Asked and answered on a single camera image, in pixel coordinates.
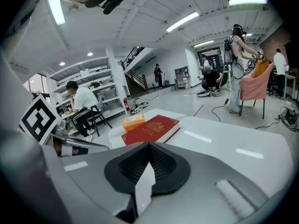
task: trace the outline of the pink cloth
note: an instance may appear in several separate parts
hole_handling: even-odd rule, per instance
[[[252,72],[241,79],[241,100],[266,99],[269,76],[274,63],[270,64],[265,72],[257,78],[252,78]]]

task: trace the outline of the desk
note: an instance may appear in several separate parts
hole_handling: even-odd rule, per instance
[[[295,91],[296,91],[296,77],[290,76],[290,75],[285,75],[285,93],[284,93],[284,99],[285,99],[285,94],[286,94],[286,81],[287,79],[292,79],[293,80],[293,92],[292,92],[292,98],[295,98]]]
[[[292,157],[282,135],[159,109],[146,112],[146,120],[158,114],[180,120],[180,130],[167,144],[223,161],[249,178],[268,197],[283,189],[292,178]],[[120,137],[124,133],[122,126],[109,132],[112,148],[125,146]]]

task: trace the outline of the ceiling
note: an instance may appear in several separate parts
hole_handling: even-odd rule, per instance
[[[66,23],[56,25],[42,0],[32,15],[27,33],[17,48],[12,64],[26,68],[27,76],[51,73],[93,57],[105,56],[111,44],[115,56],[126,56],[134,46],[169,49],[174,43],[192,46],[211,39],[222,42],[238,23],[253,33],[248,43],[258,43],[282,23],[270,3],[229,7],[228,0],[124,0],[110,15],[101,8],[70,9],[62,1]],[[179,29],[165,30],[188,14],[199,17]]]

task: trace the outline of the red notebook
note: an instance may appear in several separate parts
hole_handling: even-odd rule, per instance
[[[157,115],[137,128],[122,135],[126,145],[137,142],[166,142],[178,129],[179,120]]]

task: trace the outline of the fire extinguisher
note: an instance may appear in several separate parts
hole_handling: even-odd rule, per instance
[[[129,107],[127,99],[123,99],[123,103],[125,104],[127,111],[130,111],[130,107]]]

